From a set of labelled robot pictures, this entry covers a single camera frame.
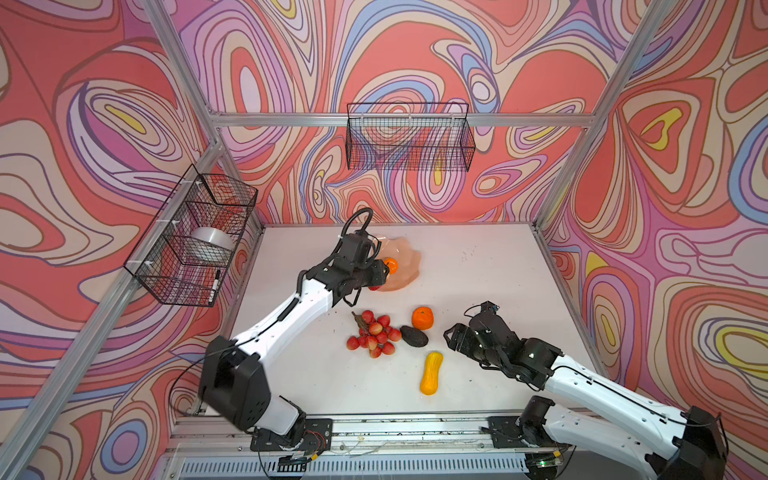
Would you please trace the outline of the small orange fake fruit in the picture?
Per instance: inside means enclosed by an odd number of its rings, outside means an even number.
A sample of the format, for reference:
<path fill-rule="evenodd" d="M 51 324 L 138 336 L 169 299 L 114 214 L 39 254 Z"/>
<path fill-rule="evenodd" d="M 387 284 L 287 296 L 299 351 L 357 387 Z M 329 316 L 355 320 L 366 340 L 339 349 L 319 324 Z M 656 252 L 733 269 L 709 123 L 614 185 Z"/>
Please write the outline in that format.
<path fill-rule="evenodd" d="M 394 258 L 391 258 L 391 257 L 384 258 L 383 263 L 387 267 L 390 275 L 395 274 L 399 269 L 399 264 Z"/>

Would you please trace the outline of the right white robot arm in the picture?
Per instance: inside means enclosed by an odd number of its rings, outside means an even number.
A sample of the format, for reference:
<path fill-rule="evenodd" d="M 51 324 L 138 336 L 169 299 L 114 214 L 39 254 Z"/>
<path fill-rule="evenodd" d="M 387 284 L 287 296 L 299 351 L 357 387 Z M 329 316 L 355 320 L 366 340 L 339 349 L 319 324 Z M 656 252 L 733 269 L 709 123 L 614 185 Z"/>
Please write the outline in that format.
<path fill-rule="evenodd" d="M 724 477 L 729 444 L 720 416 L 651 400 L 542 339 L 521 338 L 490 301 L 473 310 L 468 323 L 444 331 L 448 348 L 534 392 L 510 426 L 490 419 L 496 446 L 582 448 L 648 479 Z"/>

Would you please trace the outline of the dark fake avocado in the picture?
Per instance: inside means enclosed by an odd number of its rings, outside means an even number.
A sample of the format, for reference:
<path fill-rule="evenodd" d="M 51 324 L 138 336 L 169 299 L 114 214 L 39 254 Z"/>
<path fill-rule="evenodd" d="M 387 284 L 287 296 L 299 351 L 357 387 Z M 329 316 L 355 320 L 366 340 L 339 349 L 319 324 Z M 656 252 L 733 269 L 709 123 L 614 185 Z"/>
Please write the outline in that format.
<path fill-rule="evenodd" d="M 402 340 L 414 348 L 423 348 L 429 343 L 427 335 L 423 331 L 414 327 L 404 325 L 400 328 L 400 334 Z"/>

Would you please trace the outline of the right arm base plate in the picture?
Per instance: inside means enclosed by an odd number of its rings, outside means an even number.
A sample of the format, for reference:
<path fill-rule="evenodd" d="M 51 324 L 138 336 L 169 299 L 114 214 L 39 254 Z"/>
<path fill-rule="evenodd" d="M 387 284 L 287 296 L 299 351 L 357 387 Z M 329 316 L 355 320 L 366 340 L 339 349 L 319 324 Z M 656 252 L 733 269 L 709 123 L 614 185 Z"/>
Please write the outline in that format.
<path fill-rule="evenodd" d="M 519 416 L 491 416 L 479 427 L 482 434 L 489 435 L 496 449 L 529 448 L 568 450 L 571 444 L 557 442 L 546 433 L 542 423 L 523 421 Z"/>

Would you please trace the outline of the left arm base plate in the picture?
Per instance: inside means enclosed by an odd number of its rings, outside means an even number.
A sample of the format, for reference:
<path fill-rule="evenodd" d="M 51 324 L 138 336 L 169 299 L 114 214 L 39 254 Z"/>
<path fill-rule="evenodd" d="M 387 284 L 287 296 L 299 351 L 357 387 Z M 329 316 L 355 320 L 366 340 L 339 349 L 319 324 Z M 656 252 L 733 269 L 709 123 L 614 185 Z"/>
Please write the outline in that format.
<path fill-rule="evenodd" d="M 284 435 L 257 429 L 252 436 L 250 450 L 258 453 L 322 453 L 332 445 L 333 426 L 331 418 L 318 417 L 300 420 Z"/>

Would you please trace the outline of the large orange fake fruit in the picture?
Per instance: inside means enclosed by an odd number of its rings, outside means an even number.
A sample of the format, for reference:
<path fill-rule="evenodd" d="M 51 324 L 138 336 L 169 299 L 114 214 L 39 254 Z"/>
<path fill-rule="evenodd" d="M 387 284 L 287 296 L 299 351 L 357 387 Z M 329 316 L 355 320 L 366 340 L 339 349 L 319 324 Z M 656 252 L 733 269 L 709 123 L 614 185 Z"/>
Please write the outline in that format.
<path fill-rule="evenodd" d="M 433 327 L 434 321 L 434 313 L 430 307 L 418 307 L 412 312 L 411 325 L 413 328 L 421 331 L 429 330 Z"/>

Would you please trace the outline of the red fake grape bunch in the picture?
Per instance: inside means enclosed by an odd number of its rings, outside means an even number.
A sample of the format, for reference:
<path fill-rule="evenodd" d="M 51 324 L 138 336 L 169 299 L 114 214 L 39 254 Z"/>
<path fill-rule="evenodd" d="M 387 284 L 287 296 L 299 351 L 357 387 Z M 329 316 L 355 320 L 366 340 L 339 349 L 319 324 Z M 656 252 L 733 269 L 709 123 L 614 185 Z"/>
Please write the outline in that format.
<path fill-rule="evenodd" d="M 345 346 L 350 351 L 364 350 L 373 359 L 396 353 L 396 344 L 403 338 L 402 331 L 391 325 L 389 315 L 376 316 L 371 310 L 352 313 L 357 334 L 350 336 Z"/>

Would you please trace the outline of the yellow fake squash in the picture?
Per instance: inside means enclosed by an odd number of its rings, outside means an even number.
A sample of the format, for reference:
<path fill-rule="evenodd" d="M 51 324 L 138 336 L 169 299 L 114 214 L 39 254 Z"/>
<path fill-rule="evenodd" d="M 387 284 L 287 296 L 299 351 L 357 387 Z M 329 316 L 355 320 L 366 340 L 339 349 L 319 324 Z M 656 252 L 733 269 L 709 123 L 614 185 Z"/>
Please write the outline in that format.
<path fill-rule="evenodd" d="M 424 370 L 420 382 L 420 392 L 424 395 L 434 395 L 439 388 L 439 373 L 443 362 L 440 352 L 430 352 L 424 363 Z"/>

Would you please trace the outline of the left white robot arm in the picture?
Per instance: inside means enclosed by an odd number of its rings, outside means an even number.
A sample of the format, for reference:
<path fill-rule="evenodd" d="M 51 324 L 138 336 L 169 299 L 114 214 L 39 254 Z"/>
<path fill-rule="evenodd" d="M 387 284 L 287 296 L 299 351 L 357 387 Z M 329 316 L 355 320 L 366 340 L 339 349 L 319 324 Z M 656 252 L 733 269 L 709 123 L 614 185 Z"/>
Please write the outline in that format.
<path fill-rule="evenodd" d="M 310 323 L 360 292 L 386 283 L 389 267 L 378 257 L 381 241 L 361 228 L 343 232 L 332 252 L 298 274 L 294 293 L 263 320 L 233 338 L 211 341 L 202 361 L 198 398 L 241 431 L 290 436 L 303 429 L 303 411 L 274 393 L 268 370 Z"/>

